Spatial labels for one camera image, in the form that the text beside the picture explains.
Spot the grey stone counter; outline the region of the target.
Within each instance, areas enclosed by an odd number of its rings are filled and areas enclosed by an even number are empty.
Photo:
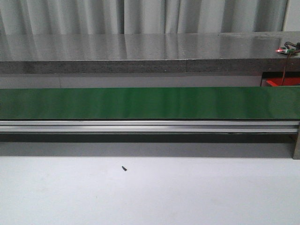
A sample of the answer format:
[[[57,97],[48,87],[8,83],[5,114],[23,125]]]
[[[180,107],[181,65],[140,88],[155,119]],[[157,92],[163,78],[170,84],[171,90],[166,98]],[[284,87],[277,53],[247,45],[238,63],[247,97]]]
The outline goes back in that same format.
[[[297,31],[188,34],[2,35],[2,74],[291,72],[275,52]]]

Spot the green conveyor belt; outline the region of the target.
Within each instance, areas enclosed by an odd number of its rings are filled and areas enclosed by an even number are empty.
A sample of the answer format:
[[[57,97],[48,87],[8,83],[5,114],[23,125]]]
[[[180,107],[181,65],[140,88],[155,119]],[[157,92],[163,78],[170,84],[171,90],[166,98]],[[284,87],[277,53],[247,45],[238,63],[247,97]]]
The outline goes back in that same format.
[[[298,120],[299,87],[2,89],[3,120]]]

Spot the red plastic tray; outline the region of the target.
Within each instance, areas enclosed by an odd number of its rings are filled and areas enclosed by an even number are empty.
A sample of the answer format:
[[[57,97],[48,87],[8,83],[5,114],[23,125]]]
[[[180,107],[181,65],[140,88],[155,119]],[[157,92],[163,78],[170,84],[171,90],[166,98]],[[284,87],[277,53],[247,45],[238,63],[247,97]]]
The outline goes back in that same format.
[[[266,80],[269,86],[299,86],[300,79],[298,77],[286,78],[284,81],[280,78],[270,78]]]

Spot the small green circuit board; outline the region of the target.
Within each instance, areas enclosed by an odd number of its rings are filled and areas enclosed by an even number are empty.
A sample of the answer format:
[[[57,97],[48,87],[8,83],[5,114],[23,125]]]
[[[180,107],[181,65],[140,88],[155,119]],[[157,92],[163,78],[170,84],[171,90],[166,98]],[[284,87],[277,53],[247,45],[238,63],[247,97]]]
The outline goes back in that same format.
[[[294,48],[286,48],[286,47],[280,47],[275,52],[281,53],[281,54],[295,54],[296,49]]]

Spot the grey curtain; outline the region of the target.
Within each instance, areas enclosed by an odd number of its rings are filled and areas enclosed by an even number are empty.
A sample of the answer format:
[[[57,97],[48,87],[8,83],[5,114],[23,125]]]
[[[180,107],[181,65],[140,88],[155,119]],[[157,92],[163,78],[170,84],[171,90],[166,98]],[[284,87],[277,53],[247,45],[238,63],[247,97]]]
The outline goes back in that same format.
[[[286,0],[3,0],[0,32],[179,34],[281,31]]]

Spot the aluminium conveyor frame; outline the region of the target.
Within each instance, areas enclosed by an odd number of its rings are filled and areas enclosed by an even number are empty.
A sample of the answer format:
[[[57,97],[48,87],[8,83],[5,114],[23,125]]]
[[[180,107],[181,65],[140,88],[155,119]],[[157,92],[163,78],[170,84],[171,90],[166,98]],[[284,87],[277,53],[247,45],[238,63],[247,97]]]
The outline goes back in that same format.
[[[2,156],[300,157],[298,120],[8,120]]]

